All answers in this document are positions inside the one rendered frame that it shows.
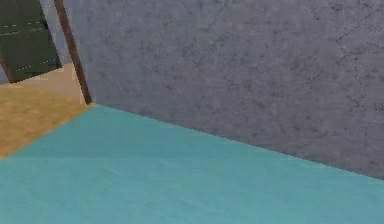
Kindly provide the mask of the dark green cupboard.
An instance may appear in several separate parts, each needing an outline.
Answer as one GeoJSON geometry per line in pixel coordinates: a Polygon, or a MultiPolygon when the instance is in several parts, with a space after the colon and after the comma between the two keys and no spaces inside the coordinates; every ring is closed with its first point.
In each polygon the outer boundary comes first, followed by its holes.
{"type": "Polygon", "coordinates": [[[0,65],[10,83],[62,67],[39,0],[0,0],[0,65]]]}

